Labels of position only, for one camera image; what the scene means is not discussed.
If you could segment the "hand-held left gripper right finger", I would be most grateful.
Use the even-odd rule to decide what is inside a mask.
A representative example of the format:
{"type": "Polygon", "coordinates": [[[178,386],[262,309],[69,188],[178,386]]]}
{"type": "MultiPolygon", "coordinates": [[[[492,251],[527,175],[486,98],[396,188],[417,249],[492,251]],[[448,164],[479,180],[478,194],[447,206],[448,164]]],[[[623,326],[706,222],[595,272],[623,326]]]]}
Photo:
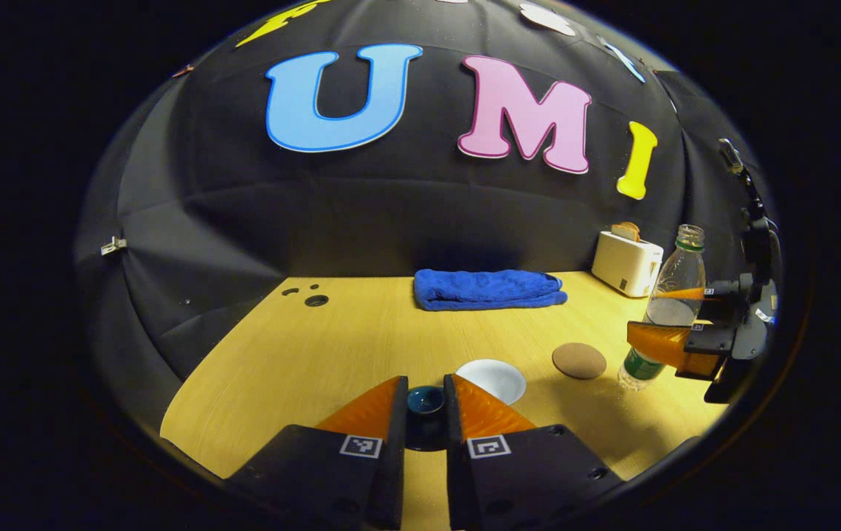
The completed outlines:
{"type": "Polygon", "coordinates": [[[451,530],[566,529],[623,486],[568,427],[536,426],[457,374],[442,389],[451,530]]]}

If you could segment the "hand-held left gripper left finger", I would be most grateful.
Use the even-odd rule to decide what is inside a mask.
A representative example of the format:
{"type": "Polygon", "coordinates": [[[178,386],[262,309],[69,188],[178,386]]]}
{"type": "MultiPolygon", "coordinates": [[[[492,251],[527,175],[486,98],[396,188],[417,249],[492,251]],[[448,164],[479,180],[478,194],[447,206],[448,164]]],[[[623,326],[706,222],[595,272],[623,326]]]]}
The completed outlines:
{"type": "Polygon", "coordinates": [[[395,376],[316,426],[289,424],[227,480],[276,531],[399,531],[408,380],[395,376]]]}

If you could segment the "clear plastic water bottle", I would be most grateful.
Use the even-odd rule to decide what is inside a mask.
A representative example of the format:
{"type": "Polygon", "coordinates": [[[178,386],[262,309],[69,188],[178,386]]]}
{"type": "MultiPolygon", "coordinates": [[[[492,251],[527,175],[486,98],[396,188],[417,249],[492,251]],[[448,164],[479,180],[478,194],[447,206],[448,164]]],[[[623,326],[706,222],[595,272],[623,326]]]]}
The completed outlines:
{"type": "MultiPolygon", "coordinates": [[[[701,300],[660,298],[661,292],[693,287],[706,287],[703,260],[705,232],[700,226],[678,226],[676,249],[661,266],[654,291],[646,306],[642,322],[690,327],[701,309],[701,300]]],[[[618,370],[618,383],[623,389],[640,391],[663,371],[665,365],[638,353],[633,347],[618,370]]]]}

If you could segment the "round cork coaster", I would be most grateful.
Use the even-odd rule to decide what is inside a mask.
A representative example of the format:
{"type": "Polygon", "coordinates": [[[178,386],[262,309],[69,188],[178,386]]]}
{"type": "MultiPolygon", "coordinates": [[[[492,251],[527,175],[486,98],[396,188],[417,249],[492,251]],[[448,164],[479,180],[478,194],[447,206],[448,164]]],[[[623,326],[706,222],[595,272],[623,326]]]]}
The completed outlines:
{"type": "Polygon", "coordinates": [[[578,380],[592,380],[603,375],[606,357],[596,347],[570,342],[556,347],[552,353],[553,366],[562,374],[578,380]]]}

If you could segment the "white toaster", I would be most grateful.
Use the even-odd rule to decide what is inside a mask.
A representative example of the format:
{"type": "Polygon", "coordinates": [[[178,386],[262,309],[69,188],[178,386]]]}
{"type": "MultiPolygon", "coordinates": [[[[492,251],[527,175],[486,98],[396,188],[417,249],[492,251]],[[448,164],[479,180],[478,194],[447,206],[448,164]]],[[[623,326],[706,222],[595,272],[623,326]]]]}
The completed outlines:
{"type": "Polygon", "coordinates": [[[656,244],[602,231],[590,272],[627,298],[648,298],[656,285],[663,255],[663,248],[656,244]]]}

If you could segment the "folded blue towel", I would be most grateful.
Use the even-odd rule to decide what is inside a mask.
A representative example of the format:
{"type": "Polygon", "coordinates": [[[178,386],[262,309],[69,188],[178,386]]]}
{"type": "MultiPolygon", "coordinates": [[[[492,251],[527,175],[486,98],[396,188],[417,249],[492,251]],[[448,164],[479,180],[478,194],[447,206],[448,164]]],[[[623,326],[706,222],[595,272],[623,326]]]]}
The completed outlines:
{"type": "Polygon", "coordinates": [[[527,270],[421,269],[413,278],[413,294],[423,310],[541,308],[568,302],[563,285],[558,277],[527,270]]]}

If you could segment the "black backdrop cloth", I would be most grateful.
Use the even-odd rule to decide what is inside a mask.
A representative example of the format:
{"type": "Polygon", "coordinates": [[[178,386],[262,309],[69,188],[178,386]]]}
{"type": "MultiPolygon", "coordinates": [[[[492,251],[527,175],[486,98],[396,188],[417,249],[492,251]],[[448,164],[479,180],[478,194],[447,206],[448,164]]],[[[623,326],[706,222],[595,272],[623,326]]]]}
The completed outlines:
{"type": "Polygon", "coordinates": [[[151,431],[289,277],[581,270],[618,221],[660,246],[701,226],[731,277],[721,138],[772,198],[699,84],[563,0],[302,0],[191,64],[105,147],[74,241],[94,369],[151,431]]]}

